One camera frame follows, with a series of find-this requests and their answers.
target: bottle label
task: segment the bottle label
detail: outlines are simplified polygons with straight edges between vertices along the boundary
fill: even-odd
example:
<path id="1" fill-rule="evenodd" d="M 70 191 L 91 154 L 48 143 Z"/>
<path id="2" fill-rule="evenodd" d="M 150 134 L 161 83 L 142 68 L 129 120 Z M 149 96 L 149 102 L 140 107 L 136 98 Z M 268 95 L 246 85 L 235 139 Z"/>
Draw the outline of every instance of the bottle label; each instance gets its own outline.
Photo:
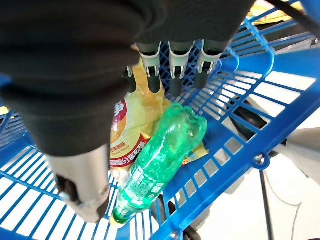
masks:
<path id="1" fill-rule="evenodd" d="M 163 191 L 165 184 L 157 182 L 144 172 L 138 164 L 134 164 L 122 182 L 122 189 L 130 198 L 133 205 L 140 208 L 144 205 L 144 200 L 153 202 Z"/>

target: shopping cart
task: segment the shopping cart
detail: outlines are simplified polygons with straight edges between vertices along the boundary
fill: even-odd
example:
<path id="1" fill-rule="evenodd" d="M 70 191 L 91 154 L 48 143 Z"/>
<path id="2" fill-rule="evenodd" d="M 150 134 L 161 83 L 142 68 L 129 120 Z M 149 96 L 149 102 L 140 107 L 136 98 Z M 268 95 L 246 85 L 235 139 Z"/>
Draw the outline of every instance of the shopping cart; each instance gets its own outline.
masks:
<path id="1" fill-rule="evenodd" d="M 301 3 L 320 22 L 320 1 Z M 167 97 L 206 117 L 208 129 L 203 142 L 209 154 L 180 168 L 163 192 L 164 211 L 159 200 L 154 203 L 158 219 L 146 210 L 123 228 L 112 227 L 109 217 L 118 183 L 110 175 L 110 204 L 105 217 L 99 223 L 84 222 L 60 200 L 45 157 L 34 146 L 19 113 L 10 110 L 0 115 L 0 238 L 182 239 L 183 230 L 250 168 L 267 168 L 268 153 L 320 106 L 320 48 L 307 45 L 276 52 L 315 37 L 303 32 L 267 41 L 268 35 L 297 24 L 290 20 L 259 31 L 255 22 L 275 11 L 244 20 L 202 90 L 193 88 L 201 50 L 201 42 L 196 42 L 185 71 L 184 91 L 178 98 L 171 98 L 169 93 L 169 48 L 162 44 L 160 75 Z M 275 73 L 281 77 L 271 77 Z M 303 87 L 295 84 L 301 81 Z M 246 104 L 248 99 L 259 102 L 265 110 Z M 239 107 L 260 116 L 266 124 L 261 128 L 250 124 L 235 114 Z M 252 132 L 252 137 L 244 139 L 226 124 L 230 120 Z M 221 161 L 219 154 L 227 157 Z M 175 203 L 175 212 L 169 210 L 170 201 Z"/>

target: yellow package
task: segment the yellow package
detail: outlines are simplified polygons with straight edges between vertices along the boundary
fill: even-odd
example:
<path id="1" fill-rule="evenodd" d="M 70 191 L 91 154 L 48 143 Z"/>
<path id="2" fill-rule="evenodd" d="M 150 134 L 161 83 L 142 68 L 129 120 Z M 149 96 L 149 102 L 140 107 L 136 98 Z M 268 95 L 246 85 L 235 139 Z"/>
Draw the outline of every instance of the yellow package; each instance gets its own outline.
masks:
<path id="1" fill-rule="evenodd" d="M 110 136 L 110 166 L 115 178 L 122 179 L 136 156 L 154 134 L 164 111 L 170 105 L 161 86 L 152 93 L 142 61 L 133 67 L 136 90 L 115 104 Z"/>
<path id="2" fill-rule="evenodd" d="M 303 7 L 300 2 L 295 2 L 291 5 L 295 9 L 299 11 L 303 11 Z M 248 13 L 247 17 L 254 18 L 257 17 L 271 9 L 273 9 L 274 6 L 264 0 L 257 0 L 254 5 L 252 6 L 250 12 Z M 277 23 L 280 21 L 289 21 L 292 18 L 288 15 L 286 15 L 283 11 L 278 10 L 271 14 L 268 14 L 267 16 L 264 16 L 260 18 L 259 20 L 255 21 L 253 24 L 260 25 L 260 24 L 270 24 L 270 23 Z"/>
<path id="3" fill-rule="evenodd" d="M 204 144 L 201 143 L 199 146 L 197 146 L 195 149 L 192 150 L 192 152 L 189 154 L 189 156 L 183 160 L 182 165 L 189 164 L 191 162 L 194 162 L 195 160 L 198 160 L 205 155 L 207 155 L 209 151 L 205 148 Z"/>

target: green plastic bottle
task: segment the green plastic bottle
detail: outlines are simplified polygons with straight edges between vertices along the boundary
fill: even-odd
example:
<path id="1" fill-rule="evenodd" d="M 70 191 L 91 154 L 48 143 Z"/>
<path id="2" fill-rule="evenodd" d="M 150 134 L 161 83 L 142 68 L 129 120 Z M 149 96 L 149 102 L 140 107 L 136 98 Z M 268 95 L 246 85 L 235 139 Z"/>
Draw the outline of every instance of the green plastic bottle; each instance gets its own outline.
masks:
<path id="1" fill-rule="evenodd" d="M 120 228 L 150 208 L 206 131 L 204 117 L 195 115 L 188 106 L 173 103 L 119 187 L 110 222 Z"/>

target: red label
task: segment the red label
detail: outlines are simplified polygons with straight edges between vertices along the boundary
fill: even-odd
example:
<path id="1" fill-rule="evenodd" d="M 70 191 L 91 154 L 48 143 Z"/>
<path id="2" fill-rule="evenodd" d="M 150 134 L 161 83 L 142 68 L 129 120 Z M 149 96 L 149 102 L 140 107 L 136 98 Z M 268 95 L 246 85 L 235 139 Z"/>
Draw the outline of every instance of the red label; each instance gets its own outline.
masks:
<path id="1" fill-rule="evenodd" d="M 110 158 L 111 167 L 125 167 L 132 164 L 148 142 L 148 139 L 144 139 L 144 137 L 140 135 L 138 142 L 128 154 L 119 158 Z"/>
<path id="2" fill-rule="evenodd" d="M 126 115 L 127 115 L 127 104 L 126 104 L 126 101 L 123 99 L 114 105 L 114 117 L 113 117 L 112 124 L 116 124 L 120 122 L 122 119 L 125 118 Z"/>

